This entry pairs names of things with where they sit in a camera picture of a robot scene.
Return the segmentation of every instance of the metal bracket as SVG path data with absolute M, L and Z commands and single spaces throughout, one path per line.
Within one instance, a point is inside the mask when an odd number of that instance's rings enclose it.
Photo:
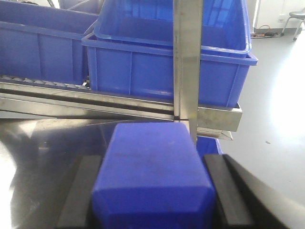
M 225 130 L 214 130 L 209 128 L 198 127 L 197 135 L 204 137 L 219 138 L 223 140 L 233 140 L 231 131 L 225 131 Z
M 235 132 L 242 114 L 243 111 L 239 105 L 236 108 L 230 108 L 200 104 L 198 107 L 198 126 Z

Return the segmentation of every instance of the vertical steel post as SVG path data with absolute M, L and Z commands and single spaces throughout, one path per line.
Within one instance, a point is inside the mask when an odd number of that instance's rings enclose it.
M 173 0 L 174 115 L 196 142 L 203 0 Z

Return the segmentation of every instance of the blue storage box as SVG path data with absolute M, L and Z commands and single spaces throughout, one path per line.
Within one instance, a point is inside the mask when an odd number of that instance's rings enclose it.
M 95 36 L 113 42 L 173 45 L 173 0 L 105 0 Z M 251 50 L 245 0 L 204 0 L 203 53 L 246 57 Z
M 0 1 L 0 74 L 82 84 L 88 75 L 81 45 L 97 15 Z
M 173 50 L 97 41 L 87 46 L 91 88 L 96 91 L 173 100 Z M 199 103 L 235 107 L 249 66 L 257 59 L 201 54 Z
M 101 6 L 99 0 L 85 0 L 68 8 L 68 10 L 99 14 Z

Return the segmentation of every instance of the blue plastic block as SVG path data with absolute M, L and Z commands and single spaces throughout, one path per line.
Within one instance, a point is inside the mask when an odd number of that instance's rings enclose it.
M 118 124 L 92 192 L 104 229 L 206 229 L 215 193 L 184 124 Z
M 197 136 L 196 146 L 200 158 L 205 154 L 223 154 L 219 140 L 215 138 Z

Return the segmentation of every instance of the white wall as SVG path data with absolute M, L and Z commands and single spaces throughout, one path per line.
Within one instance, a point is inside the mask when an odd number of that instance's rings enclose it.
M 265 24 L 270 25 L 271 28 L 282 28 L 289 18 L 289 12 L 301 11 L 303 8 L 305 8 L 305 0 L 260 0 L 255 28 L 258 29 Z M 281 22 L 279 19 L 282 14 L 285 16 Z M 298 21 L 291 19 L 287 27 L 296 28 Z
M 247 8 L 248 8 L 248 16 L 249 16 L 249 23 L 250 23 L 250 30 L 253 30 L 253 20 L 255 15 L 255 6 L 256 0 L 246 0 Z

